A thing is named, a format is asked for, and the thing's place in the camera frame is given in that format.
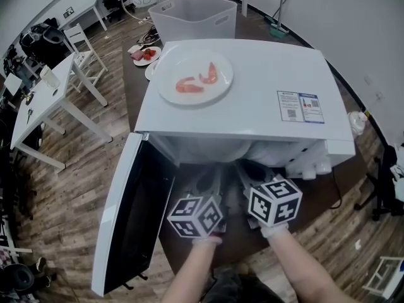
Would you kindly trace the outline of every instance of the table leg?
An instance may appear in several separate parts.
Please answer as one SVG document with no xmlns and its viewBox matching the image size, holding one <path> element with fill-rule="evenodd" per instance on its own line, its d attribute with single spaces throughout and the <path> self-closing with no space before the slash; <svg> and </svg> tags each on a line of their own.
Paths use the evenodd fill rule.
<svg viewBox="0 0 404 303">
<path fill-rule="evenodd" d="M 88 88 L 88 91 L 92 93 L 92 95 L 104 106 L 108 105 L 106 99 L 101 95 L 101 93 L 95 88 L 95 86 L 90 82 L 90 80 L 84 75 L 82 70 L 73 63 L 73 72 L 77 75 L 79 80 L 83 82 L 84 86 Z"/>
<path fill-rule="evenodd" d="M 36 159 L 39 159 L 49 165 L 55 166 L 58 169 L 65 169 L 66 165 L 63 163 L 57 161 L 56 159 L 53 159 L 47 155 L 44 155 L 43 153 L 40 153 L 39 151 L 32 149 L 31 147 L 28 147 L 27 145 L 21 143 L 18 146 L 16 146 L 19 150 L 21 150 L 24 153 L 27 153 L 28 155 L 35 157 Z"/>
<path fill-rule="evenodd" d="M 246 17 L 248 8 L 248 0 L 241 0 L 241 14 Z"/>
<path fill-rule="evenodd" d="M 99 22 L 100 22 L 102 28 L 103 28 L 105 31 L 107 31 L 107 30 L 108 30 L 108 29 L 107 29 L 107 26 L 105 26 L 105 23 L 104 23 L 104 21 L 103 21 L 101 15 L 100 15 L 100 13 L 98 12 L 97 7 L 94 6 L 94 7 L 93 7 L 93 10 L 94 10 L 95 15 L 97 16 L 97 18 L 98 18 L 98 20 L 99 20 Z"/>
<path fill-rule="evenodd" d="M 65 134 L 66 130 L 56 124 L 54 121 L 50 120 L 48 117 L 42 119 L 42 121 L 51 127 L 54 131 L 57 131 L 59 134 Z"/>
<path fill-rule="evenodd" d="M 96 125 L 89 117 L 87 117 L 84 113 L 82 113 L 75 105 L 73 105 L 70 101 L 64 99 L 61 101 L 61 106 L 69 112 L 73 117 L 79 120 L 82 124 L 84 124 L 89 130 L 93 131 L 98 137 L 103 139 L 106 142 L 112 141 L 112 137 L 103 130 L 100 126 Z"/>
</svg>

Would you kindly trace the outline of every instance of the bottle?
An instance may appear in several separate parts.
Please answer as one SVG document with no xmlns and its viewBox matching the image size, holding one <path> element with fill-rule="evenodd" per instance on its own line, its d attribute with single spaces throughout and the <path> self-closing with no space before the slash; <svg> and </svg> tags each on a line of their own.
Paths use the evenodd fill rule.
<svg viewBox="0 0 404 303">
<path fill-rule="evenodd" d="M 367 121 L 366 115 L 363 112 L 352 111 L 348 113 L 348 119 L 351 125 L 353 137 L 356 138 L 360 136 L 365 130 Z"/>
</svg>

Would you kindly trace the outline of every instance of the fabric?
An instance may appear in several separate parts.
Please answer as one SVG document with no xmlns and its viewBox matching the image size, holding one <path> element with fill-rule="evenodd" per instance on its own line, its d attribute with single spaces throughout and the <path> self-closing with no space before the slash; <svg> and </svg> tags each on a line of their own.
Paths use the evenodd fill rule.
<svg viewBox="0 0 404 303">
<path fill-rule="evenodd" d="M 202 303 L 283 303 L 269 287 L 255 275 L 239 275 L 227 270 L 217 276 L 216 282 Z"/>
</svg>

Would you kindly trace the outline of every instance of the mop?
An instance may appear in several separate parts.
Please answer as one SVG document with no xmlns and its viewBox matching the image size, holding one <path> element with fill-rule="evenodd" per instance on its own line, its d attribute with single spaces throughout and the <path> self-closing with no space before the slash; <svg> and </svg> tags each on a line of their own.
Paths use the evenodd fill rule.
<svg viewBox="0 0 404 303">
<path fill-rule="evenodd" d="M 275 11 L 272 18 L 267 16 L 265 17 L 267 20 L 271 22 L 270 33 L 274 37 L 284 38 L 289 31 L 282 28 L 282 6 L 286 2 L 286 0 L 280 0 L 280 5 L 278 10 Z M 278 23 L 275 23 L 275 16 L 279 12 Z"/>
</svg>

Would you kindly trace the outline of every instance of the microwave label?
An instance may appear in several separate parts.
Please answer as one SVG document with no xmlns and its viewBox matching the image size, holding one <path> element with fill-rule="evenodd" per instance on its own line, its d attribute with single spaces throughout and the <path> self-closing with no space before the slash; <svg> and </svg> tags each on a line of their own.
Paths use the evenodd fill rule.
<svg viewBox="0 0 404 303">
<path fill-rule="evenodd" d="M 324 123 L 317 95 L 278 91 L 278 100 L 282 121 Z"/>
</svg>

